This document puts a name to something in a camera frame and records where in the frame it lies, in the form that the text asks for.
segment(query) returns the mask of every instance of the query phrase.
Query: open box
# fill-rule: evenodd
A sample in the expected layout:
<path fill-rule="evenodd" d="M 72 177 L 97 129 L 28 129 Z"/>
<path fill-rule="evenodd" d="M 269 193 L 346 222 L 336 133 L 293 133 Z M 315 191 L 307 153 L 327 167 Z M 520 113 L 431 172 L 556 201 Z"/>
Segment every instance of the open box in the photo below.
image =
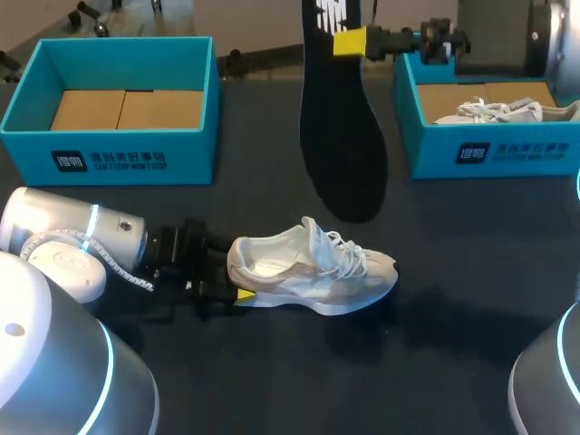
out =
<path fill-rule="evenodd" d="M 526 97 L 542 105 L 570 101 L 549 83 L 506 78 L 460 78 L 455 64 L 425 65 L 418 54 L 395 61 L 393 94 L 403 146 L 414 179 L 576 174 L 580 122 L 434 125 L 463 102 L 511 103 Z"/>
<path fill-rule="evenodd" d="M 0 124 L 28 186 L 208 184 L 211 38 L 42 40 Z"/>

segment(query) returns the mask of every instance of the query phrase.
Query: teal box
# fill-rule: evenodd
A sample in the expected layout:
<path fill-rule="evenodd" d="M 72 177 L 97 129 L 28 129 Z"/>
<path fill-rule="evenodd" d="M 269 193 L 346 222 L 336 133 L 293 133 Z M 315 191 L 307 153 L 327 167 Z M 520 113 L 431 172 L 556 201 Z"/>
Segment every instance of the teal box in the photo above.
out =
<path fill-rule="evenodd" d="M 65 90 L 203 91 L 198 129 L 50 131 Z M 42 40 L 0 124 L 27 186 L 209 184 L 218 130 L 212 39 Z"/>
<path fill-rule="evenodd" d="M 448 65 L 425 65 L 416 53 L 400 55 L 395 61 L 395 110 L 414 179 L 577 173 L 580 166 L 580 122 L 426 123 L 417 91 L 420 84 L 522 82 L 522 79 L 505 77 L 459 78 L 454 69 L 453 60 Z M 565 96 L 552 94 L 560 106 L 570 102 Z"/>

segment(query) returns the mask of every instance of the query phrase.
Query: box logo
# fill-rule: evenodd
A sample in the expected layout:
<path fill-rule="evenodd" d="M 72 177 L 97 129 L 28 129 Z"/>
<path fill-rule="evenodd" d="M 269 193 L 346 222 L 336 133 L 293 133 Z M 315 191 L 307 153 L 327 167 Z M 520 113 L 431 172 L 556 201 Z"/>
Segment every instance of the box logo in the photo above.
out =
<path fill-rule="evenodd" d="M 459 152 L 457 153 L 457 158 L 455 159 L 456 164 L 474 164 L 483 163 L 486 161 L 486 156 L 488 155 L 489 142 L 466 142 L 461 144 L 459 147 Z"/>
<path fill-rule="evenodd" d="M 54 163 L 61 172 L 87 172 L 80 151 L 52 151 Z"/>

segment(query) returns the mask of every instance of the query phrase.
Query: cable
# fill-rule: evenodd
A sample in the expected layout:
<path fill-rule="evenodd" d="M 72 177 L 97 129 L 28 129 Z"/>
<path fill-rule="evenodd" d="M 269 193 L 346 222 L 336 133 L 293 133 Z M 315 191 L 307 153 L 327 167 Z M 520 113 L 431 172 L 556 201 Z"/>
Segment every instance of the cable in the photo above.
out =
<path fill-rule="evenodd" d="M 377 17 L 377 3 L 379 3 L 379 0 L 372 0 L 372 18 L 371 18 L 371 25 L 374 25 L 374 20 Z"/>
<path fill-rule="evenodd" d="M 120 267 L 117 262 L 112 258 L 112 256 L 107 252 L 107 250 L 95 239 L 88 237 L 81 231 L 76 231 L 74 229 L 57 229 L 54 231 L 47 231 L 44 233 L 35 234 L 28 238 L 20 251 L 20 258 L 28 261 L 30 255 L 35 251 L 40 245 L 50 242 L 55 239 L 64 239 L 67 242 L 74 242 L 74 245 L 79 245 L 81 242 L 87 242 L 97 253 L 102 257 L 105 263 L 111 267 L 111 269 L 121 278 L 135 284 L 141 288 L 144 288 L 148 292 L 152 292 L 153 284 L 144 279 L 140 279 L 136 276 L 131 275 L 129 272 Z"/>

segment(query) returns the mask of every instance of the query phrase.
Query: glowing blue light ring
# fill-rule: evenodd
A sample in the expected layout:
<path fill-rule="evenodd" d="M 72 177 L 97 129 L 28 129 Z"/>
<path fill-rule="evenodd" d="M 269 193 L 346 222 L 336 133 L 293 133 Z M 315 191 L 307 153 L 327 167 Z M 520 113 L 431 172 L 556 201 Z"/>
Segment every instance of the glowing blue light ring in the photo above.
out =
<path fill-rule="evenodd" d="M 87 232 L 84 233 L 87 237 L 92 237 L 92 233 L 94 232 L 94 228 L 97 225 L 97 216 L 99 215 L 99 206 L 97 204 L 93 204 L 91 206 L 91 217 L 89 218 L 89 226 L 87 227 Z M 82 249 L 85 251 L 89 248 L 89 242 L 82 242 Z"/>
<path fill-rule="evenodd" d="M 578 200 L 580 200 L 580 169 L 578 170 L 578 175 L 576 176 L 576 194 L 578 195 Z"/>
<path fill-rule="evenodd" d="M 558 359 L 560 360 L 560 367 L 562 367 L 562 373 L 564 374 L 565 381 L 568 384 L 568 388 L 572 392 L 572 395 L 574 395 L 576 401 L 578 402 L 578 404 L 580 404 L 580 391 L 578 390 L 578 387 L 576 387 L 576 384 L 574 383 L 574 380 L 572 379 L 572 374 L 570 374 L 570 371 L 568 370 L 568 365 L 566 364 L 566 358 L 564 357 L 564 346 L 562 344 L 562 341 L 563 341 L 562 335 L 564 333 L 564 323 L 566 322 L 566 318 L 568 317 L 568 315 L 572 311 L 572 308 L 574 308 L 575 306 L 576 305 L 574 304 L 570 308 L 568 308 L 568 311 L 565 312 L 564 316 L 562 317 L 562 320 L 560 320 L 560 325 L 558 326 L 558 335 L 557 335 L 556 345 L 558 348 Z"/>
<path fill-rule="evenodd" d="M 92 410 L 89 419 L 84 423 L 84 426 L 82 426 L 82 429 L 79 430 L 79 433 L 77 435 L 86 435 L 89 432 L 89 430 L 91 430 L 92 425 L 94 424 L 94 422 L 99 417 L 99 414 L 101 413 L 102 406 L 105 404 L 105 401 L 107 400 L 107 395 L 109 394 L 109 389 L 111 388 L 112 366 L 113 366 L 111 338 L 101 322 L 99 322 L 99 325 L 101 326 L 102 331 L 105 334 L 105 339 L 107 340 L 107 352 L 109 354 L 109 362 L 107 364 L 107 374 L 105 376 L 105 383 L 102 386 L 101 396 L 99 397 L 99 400 L 97 400 L 97 404 L 94 406 L 94 410 Z"/>

